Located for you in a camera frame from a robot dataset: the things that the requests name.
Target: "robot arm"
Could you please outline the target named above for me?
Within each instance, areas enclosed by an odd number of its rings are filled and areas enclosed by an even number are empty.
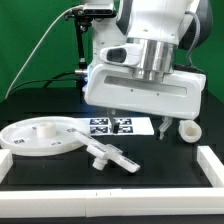
[[[96,13],[97,9],[102,12],[103,5],[104,11],[111,9],[112,1],[86,2],[90,4],[84,5],[85,10],[93,10],[87,16],[95,19],[86,102],[161,115],[166,121],[160,129],[163,131],[171,118],[194,120],[199,115],[206,77],[195,70],[175,70],[175,50],[185,34],[189,35],[193,23],[186,12],[196,13],[202,2],[206,5],[209,1],[121,0],[114,18],[99,17],[100,13]],[[209,31],[204,33],[198,44]]]

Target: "white rectangular border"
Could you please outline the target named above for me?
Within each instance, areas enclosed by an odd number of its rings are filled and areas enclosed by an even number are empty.
[[[207,147],[199,164],[213,183],[223,165]],[[0,192],[1,218],[224,214],[224,187]]]

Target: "white plastic part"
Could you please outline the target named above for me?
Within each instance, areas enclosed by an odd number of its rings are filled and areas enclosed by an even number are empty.
[[[54,122],[43,122],[37,125],[37,138],[48,139],[56,136],[56,126]]]
[[[1,218],[224,214],[223,188],[0,192]]]
[[[128,38],[179,44],[189,0],[133,0]]]
[[[0,150],[0,183],[13,165],[12,153],[9,149]]]
[[[180,121],[179,133],[184,141],[194,143],[201,138],[202,130],[192,120]]]
[[[79,131],[75,132],[75,137],[88,146],[87,152],[97,158],[93,163],[93,167],[98,170],[103,170],[108,160],[114,161],[131,173],[135,173],[140,169],[138,164],[122,156],[122,151],[113,145],[104,145]]]
[[[110,3],[110,2],[112,2],[112,0],[97,0],[97,3]],[[103,21],[100,22],[93,20],[92,22],[93,60],[91,64],[88,66],[89,75],[91,75],[93,68],[102,62],[100,60],[101,49],[124,45],[126,43],[127,37],[124,36],[117,27],[116,20],[117,18],[112,18],[112,19],[104,19]]]
[[[159,126],[160,136],[159,139],[162,140],[164,138],[165,131],[172,125],[173,118],[172,117],[164,117],[163,123]]]
[[[90,105],[164,117],[195,119],[199,115],[203,74],[174,71],[162,83],[139,82],[133,69],[109,64],[97,65],[91,74],[85,100]]]
[[[199,146],[197,162],[213,187],[224,188],[224,166],[209,146]]]
[[[88,134],[89,126],[69,117],[28,119],[4,128],[0,133],[0,144],[22,156],[57,155],[83,146],[74,137],[76,130]]]

